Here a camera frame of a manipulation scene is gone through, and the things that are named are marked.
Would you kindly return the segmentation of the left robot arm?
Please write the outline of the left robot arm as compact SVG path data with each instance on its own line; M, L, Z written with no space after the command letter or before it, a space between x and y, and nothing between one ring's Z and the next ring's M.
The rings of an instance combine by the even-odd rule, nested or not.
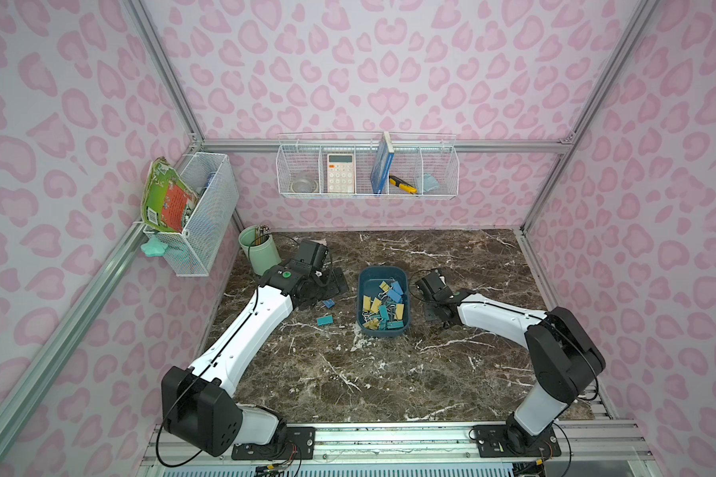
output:
M297 309L347 292L327 246L304 240L293 258L267 270L246 307L221 337L187 368L171 368L161 382L162 430L219 457L250 445L278 457L290 445L275 411L235 400L238 385L272 332Z

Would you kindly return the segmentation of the teal binder clip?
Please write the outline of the teal binder clip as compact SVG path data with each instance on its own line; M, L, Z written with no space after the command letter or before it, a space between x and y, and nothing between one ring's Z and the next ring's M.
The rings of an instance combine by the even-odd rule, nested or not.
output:
M333 323L333 317L331 315L323 316L323 317L318 318L318 320L316 320L316 324L318 327L328 326L328 325L331 325L332 323Z

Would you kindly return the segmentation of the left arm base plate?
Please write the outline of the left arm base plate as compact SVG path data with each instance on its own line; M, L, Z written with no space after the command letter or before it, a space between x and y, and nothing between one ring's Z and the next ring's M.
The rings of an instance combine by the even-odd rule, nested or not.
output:
M232 447L234 461L251 460L312 460L316 438L315 427L279 429L269 444L238 444Z

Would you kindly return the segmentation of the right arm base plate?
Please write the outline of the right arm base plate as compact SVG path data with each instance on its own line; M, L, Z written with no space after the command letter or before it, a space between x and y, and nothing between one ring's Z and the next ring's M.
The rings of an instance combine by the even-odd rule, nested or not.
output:
M563 454L551 427L531 435L516 423L475 425L469 439L477 444L481 458L552 458Z

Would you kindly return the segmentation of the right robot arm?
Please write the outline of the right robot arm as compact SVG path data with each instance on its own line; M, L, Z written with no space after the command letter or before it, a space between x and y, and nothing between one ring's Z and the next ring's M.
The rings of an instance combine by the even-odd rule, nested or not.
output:
M598 385L605 358L569 309L529 310L472 290L453 291L439 270L416 286L445 324L479 328L528 351L536 384L503 425L514 451L525 453L590 385Z

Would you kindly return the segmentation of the teal plastic storage box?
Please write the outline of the teal plastic storage box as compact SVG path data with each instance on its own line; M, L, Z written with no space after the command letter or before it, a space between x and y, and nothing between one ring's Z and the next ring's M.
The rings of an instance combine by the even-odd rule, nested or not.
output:
M369 266L359 274L356 323L372 338L402 336L411 325L406 272L397 266Z

